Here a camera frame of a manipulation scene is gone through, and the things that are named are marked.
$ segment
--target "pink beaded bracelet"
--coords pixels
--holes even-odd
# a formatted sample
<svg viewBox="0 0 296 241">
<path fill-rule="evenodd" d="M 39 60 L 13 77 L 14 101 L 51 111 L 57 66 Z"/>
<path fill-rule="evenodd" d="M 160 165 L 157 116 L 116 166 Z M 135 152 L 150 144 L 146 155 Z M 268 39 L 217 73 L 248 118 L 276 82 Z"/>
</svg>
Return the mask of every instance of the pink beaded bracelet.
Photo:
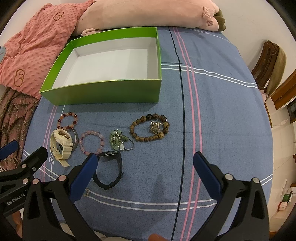
<svg viewBox="0 0 296 241">
<path fill-rule="evenodd" d="M 90 152 L 86 151 L 83 147 L 83 138 L 85 138 L 86 136 L 88 135 L 94 135 L 94 136 L 98 136 L 100 139 L 101 139 L 101 142 L 100 142 L 100 147 L 98 148 L 98 150 L 96 151 L 96 155 L 100 154 L 101 152 L 103 152 L 103 148 L 104 148 L 104 145 L 105 145 L 105 142 L 104 142 L 104 136 L 100 133 L 100 132 L 96 132 L 96 131 L 86 131 L 84 132 L 81 137 L 80 137 L 80 140 L 79 140 L 79 146 L 80 146 L 80 149 L 81 151 L 85 154 L 85 155 L 89 155 Z"/>
<path fill-rule="evenodd" d="M 62 119 L 64 119 L 65 117 L 67 116 L 73 116 L 74 117 L 74 121 L 73 121 L 73 124 L 71 125 L 68 125 L 68 126 L 62 126 L 61 127 L 61 122 L 62 122 Z M 69 113 L 64 113 L 63 115 L 60 116 L 60 118 L 58 119 L 57 121 L 57 129 L 63 129 L 63 130 L 69 130 L 70 128 L 74 128 L 74 125 L 77 124 L 77 121 L 78 121 L 78 117 L 75 113 L 72 113 L 72 112 L 69 112 Z"/>
</svg>

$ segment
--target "green box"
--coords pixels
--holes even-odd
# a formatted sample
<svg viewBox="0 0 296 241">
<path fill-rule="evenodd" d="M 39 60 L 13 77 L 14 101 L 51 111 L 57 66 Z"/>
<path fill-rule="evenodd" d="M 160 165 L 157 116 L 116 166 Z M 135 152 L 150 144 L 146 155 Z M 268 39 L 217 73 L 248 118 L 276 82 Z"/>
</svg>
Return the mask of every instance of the green box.
<svg viewBox="0 0 296 241">
<path fill-rule="evenodd" d="M 157 103 L 160 48 L 155 27 L 122 28 L 70 41 L 40 90 L 54 105 Z"/>
</svg>

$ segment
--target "black watch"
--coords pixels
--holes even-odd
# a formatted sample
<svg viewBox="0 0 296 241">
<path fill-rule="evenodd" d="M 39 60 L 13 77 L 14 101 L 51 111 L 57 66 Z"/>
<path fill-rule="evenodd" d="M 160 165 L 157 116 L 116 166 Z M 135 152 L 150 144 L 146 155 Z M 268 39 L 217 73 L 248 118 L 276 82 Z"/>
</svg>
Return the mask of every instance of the black watch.
<svg viewBox="0 0 296 241">
<path fill-rule="evenodd" d="M 122 175 L 124 174 L 124 172 L 122 172 L 122 159 L 121 159 L 121 154 L 119 151 L 113 150 L 113 151 L 102 152 L 97 155 L 98 161 L 99 161 L 100 157 L 102 157 L 102 156 L 112 156 L 112 155 L 116 155 L 116 160 L 117 160 L 117 164 L 118 164 L 118 177 L 115 179 L 115 181 L 111 182 L 109 185 L 106 185 L 106 184 L 100 182 L 100 180 L 98 179 L 98 176 L 96 175 L 96 172 L 93 174 L 94 182 L 100 188 L 103 188 L 105 191 L 114 187 L 120 181 Z"/>
</svg>

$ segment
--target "black stripe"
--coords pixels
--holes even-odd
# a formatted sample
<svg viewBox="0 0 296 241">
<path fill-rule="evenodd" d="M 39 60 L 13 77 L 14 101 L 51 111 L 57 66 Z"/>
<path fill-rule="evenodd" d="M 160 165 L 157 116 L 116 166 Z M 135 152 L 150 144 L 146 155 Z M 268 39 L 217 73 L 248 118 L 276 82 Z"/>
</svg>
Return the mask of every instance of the black stripe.
<svg viewBox="0 0 296 241">
<path fill-rule="evenodd" d="M 175 48 L 175 53 L 178 58 L 178 63 L 179 63 L 179 73 L 180 73 L 180 82 L 181 82 L 181 90 L 182 90 L 182 104 L 183 104 L 183 160 L 182 160 L 182 173 L 181 173 L 181 183 L 180 183 L 180 193 L 179 193 L 179 200 L 178 200 L 178 206 L 177 206 L 177 212 L 176 212 L 176 218 L 175 218 L 175 224 L 172 232 L 172 237 L 171 241 L 173 241 L 174 234 L 175 234 L 175 229 L 177 225 L 177 219 L 178 219 L 178 214 L 179 214 L 179 209 L 180 209 L 180 202 L 181 202 L 181 196 L 182 196 L 182 187 L 183 187 L 183 178 L 184 178 L 184 164 L 185 164 L 185 104 L 184 104 L 184 90 L 183 90 L 183 81 L 182 81 L 182 74 L 181 74 L 181 64 L 180 64 L 180 58 L 178 56 L 177 50 L 176 50 L 176 45 L 173 39 L 172 32 L 170 30 L 170 27 L 168 27 L 170 31 L 170 36 L 172 38 L 174 48 Z"/>
</svg>

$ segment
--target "dotted pink fabric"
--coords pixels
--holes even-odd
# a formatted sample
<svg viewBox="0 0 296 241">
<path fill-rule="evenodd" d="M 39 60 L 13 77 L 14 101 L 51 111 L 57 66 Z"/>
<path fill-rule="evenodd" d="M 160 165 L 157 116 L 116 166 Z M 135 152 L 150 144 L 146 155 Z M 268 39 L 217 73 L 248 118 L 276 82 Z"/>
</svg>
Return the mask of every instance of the dotted pink fabric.
<svg viewBox="0 0 296 241">
<path fill-rule="evenodd" d="M 0 64 L 0 84 L 40 99 L 50 68 L 93 2 L 44 5 L 4 45 L 7 51 Z"/>
</svg>

